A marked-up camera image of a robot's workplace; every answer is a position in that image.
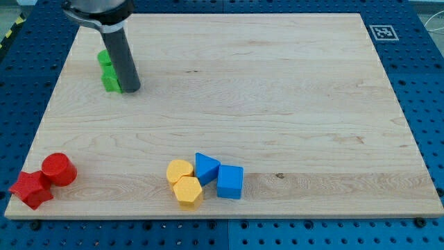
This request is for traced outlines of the grey robot arm flange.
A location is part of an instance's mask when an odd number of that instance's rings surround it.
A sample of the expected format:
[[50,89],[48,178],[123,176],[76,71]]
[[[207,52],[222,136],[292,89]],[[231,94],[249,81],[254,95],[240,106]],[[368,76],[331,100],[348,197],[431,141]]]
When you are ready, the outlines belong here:
[[135,4],[133,0],[64,0],[61,8],[70,21],[80,26],[113,33],[123,28]]

